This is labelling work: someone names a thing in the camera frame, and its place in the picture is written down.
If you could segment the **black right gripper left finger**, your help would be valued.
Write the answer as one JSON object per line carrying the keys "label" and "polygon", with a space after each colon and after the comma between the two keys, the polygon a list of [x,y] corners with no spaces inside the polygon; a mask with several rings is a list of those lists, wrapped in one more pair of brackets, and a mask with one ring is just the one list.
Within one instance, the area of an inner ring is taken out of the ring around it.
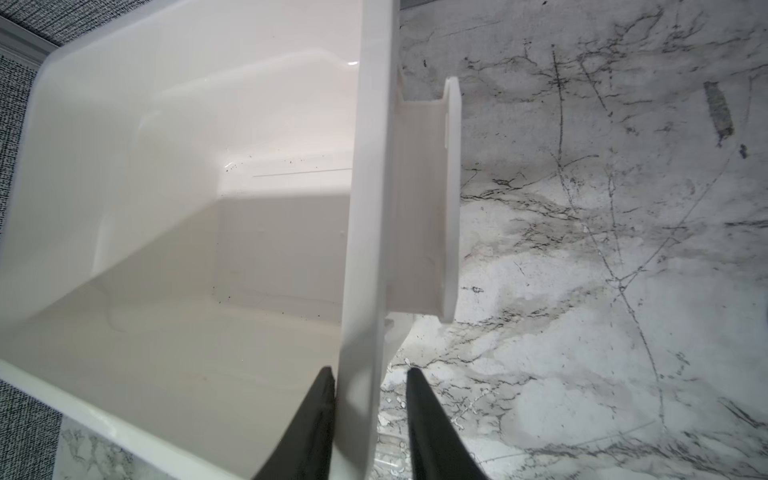
{"label": "black right gripper left finger", "polygon": [[261,469],[262,479],[327,480],[335,427],[335,378],[320,369],[288,428]]}

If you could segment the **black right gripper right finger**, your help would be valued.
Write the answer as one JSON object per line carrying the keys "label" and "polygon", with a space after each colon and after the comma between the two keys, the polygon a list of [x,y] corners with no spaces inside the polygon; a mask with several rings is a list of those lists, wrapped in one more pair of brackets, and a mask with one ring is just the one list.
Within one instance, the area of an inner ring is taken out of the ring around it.
{"label": "black right gripper right finger", "polygon": [[486,479],[418,368],[407,373],[406,404],[414,479]]}

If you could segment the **white plastic storage bin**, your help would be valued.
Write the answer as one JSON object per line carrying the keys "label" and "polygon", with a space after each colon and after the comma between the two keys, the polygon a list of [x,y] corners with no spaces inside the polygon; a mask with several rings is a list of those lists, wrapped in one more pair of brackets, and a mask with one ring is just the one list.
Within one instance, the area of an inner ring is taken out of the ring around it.
{"label": "white plastic storage bin", "polygon": [[396,1],[154,1],[52,53],[1,237],[1,377],[179,479],[248,479],[323,367],[363,479],[387,364],[451,322],[462,99]]}

